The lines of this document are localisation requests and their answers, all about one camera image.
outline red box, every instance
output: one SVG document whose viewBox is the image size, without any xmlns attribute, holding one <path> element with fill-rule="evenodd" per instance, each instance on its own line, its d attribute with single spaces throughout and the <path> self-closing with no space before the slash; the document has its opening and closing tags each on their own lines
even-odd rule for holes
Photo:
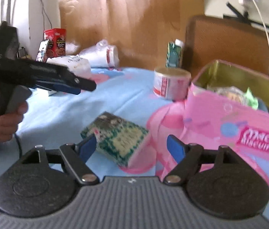
<svg viewBox="0 0 269 229">
<path fill-rule="evenodd" d="M 50 40 L 46 59 L 65 56 L 65 33 L 66 30 L 63 28 L 52 28 L 44 31 L 44 39 Z"/>
</svg>

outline screw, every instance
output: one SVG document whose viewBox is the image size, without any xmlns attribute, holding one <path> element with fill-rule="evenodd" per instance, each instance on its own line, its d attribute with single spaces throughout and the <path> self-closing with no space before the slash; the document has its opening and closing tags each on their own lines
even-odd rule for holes
<svg viewBox="0 0 269 229">
<path fill-rule="evenodd" d="M 166 177 L 166 181 L 168 183 L 179 183 L 181 181 L 181 178 L 177 175 L 170 175 Z"/>
<path fill-rule="evenodd" d="M 85 174 L 81 177 L 81 180 L 83 182 L 88 182 L 88 183 L 92 183 L 97 179 L 96 175 L 94 174 Z"/>
</svg>

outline black cable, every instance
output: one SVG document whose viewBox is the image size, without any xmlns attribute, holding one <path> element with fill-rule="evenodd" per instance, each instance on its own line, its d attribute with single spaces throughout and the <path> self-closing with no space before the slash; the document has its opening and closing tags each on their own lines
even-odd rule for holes
<svg viewBox="0 0 269 229">
<path fill-rule="evenodd" d="M 22 147 L 21 147 L 20 139 L 19 139 L 19 136 L 16 133 L 14 133 L 14 136 L 15 136 L 18 148 L 19 148 L 19 158 L 21 158 L 23 153 L 22 153 Z"/>
<path fill-rule="evenodd" d="M 48 17 L 48 15 L 47 15 L 47 13 L 46 13 L 46 11 L 45 11 L 45 9 L 44 9 L 44 3 L 43 3 L 43 0 L 40 0 L 40 2 L 41 2 L 41 5 L 42 5 L 41 13 L 42 13 L 42 17 L 43 17 L 43 29 L 45 29 L 45 27 L 44 27 L 44 14 L 45 14 L 46 17 L 47 17 L 47 19 L 48 19 L 48 21 L 49 21 L 49 23 L 50 23 L 50 25 L 51 25 L 51 28 L 53 28 L 53 26 L 52 26 L 52 22 L 50 21 L 50 18 Z"/>
</svg>

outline soap package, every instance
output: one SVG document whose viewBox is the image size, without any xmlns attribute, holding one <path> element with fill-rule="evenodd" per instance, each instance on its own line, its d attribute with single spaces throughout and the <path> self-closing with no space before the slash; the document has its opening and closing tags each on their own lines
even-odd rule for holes
<svg viewBox="0 0 269 229">
<path fill-rule="evenodd" d="M 123 118 L 104 112 L 82 132 L 83 139 L 94 134 L 96 150 L 121 167 L 127 167 L 148 130 Z"/>
</svg>

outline brown chair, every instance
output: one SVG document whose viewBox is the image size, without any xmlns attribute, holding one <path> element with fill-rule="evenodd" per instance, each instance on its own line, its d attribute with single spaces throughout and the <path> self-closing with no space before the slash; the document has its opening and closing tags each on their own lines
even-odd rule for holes
<svg viewBox="0 0 269 229">
<path fill-rule="evenodd" d="M 215 59 L 269 75 L 269 47 L 265 32 L 229 19 L 205 15 L 192 17 L 186 28 L 182 68 L 194 77 Z"/>
</svg>

